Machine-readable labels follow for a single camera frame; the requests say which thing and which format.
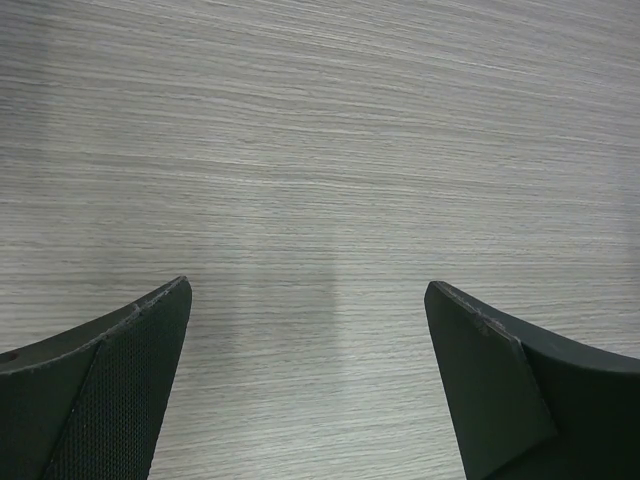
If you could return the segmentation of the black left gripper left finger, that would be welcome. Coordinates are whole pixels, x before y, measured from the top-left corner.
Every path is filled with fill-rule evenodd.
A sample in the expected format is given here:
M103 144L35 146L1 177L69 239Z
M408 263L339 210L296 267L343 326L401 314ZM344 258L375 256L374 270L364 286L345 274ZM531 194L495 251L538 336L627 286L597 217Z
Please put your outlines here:
M147 478L191 305L191 285L178 277L2 353L2 478Z

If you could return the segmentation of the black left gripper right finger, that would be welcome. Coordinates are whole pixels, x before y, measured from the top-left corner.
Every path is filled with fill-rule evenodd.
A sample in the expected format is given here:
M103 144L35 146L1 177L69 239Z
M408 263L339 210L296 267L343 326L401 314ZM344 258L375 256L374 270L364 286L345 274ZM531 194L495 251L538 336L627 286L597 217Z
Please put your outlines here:
M639 361L443 281L426 317L468 479L636 479Z

